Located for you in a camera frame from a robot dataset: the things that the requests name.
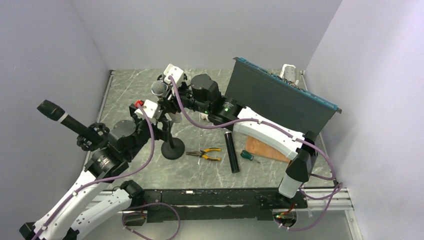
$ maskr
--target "black microphone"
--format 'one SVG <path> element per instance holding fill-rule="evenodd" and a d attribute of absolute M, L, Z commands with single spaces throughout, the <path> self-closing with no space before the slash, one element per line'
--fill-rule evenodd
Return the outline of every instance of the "black microphone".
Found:
<path fill-rule="evenodd" d="M 62 125 L 66 126 L 68 129 L 74 131 L 78 135 L 83 136 L 93 144 L 99 144 L 103 141 L 103 138 L 95 131 L 90 130 L 88 127 L 84 126 L 81 122 L 75 120 L 69 114 L 65 112 L 60 106 L 54 104 L 49 100 L 44 100 L 38 107 L 44 116 L 48 117 L 53 121 L 57 121 Z"/>

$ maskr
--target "wooden board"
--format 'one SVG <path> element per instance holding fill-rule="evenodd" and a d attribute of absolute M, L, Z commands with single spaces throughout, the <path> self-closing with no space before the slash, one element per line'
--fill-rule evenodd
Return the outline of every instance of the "wooden board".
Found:
<path fill-rule="evenodd" d="M 281 152 L 251 136 L 247 136 L 245 149 L 249 153 L 257 156 L 274 159 L 285 163 L 290 162 L 290 160 Z"/>

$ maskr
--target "screwdriver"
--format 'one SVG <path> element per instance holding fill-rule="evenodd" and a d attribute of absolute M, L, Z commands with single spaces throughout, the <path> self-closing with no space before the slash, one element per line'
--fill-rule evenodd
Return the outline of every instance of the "screwdriver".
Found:
<path fill-rule="evenodd" d="M 255 160 L 258 164 L 261 164 L 261 162 L 260 162 L 260 161 L 256 160 L 256 159 L 253 157 L 253 155 L 252 155 L 252 154 L 250 154 L 250 152 L 248 152 L 248 151 L 246 151 L 246 150 L 241 151 L 240 156 L 241 156 L 242 158 L 244 158 L 244 159 L 248 159 L 248 160 L 250 160 L 250 161 Z"/>

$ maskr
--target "dark green panel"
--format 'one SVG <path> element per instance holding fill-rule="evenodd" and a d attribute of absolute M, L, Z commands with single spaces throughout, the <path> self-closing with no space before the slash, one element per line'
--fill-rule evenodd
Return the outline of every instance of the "dark green panel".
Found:
<path fill-rule="evenodd" d="M 303 133 L 321 132 L 337 110 L 335 104 L 239 57 L 235 58 L 225 96 L 285 128 Z"/>

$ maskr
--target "black clamp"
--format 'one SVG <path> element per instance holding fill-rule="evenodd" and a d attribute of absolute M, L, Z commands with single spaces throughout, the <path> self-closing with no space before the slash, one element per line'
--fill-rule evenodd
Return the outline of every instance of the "black clamp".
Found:
<path fill-rule="evenodd" d="M 99 134 L 103 141 L 98 144 L 93 144 L 87 138 L 79 135 L 76 138 L 76 145 L 78 147 L 80 147 L 84 151 L 94 151 L 96 149 L 104 148 L 108 144 L 108 134 L 110 130 L 104 123 L 95 122 L 88 126 L 88 129 Z"/>

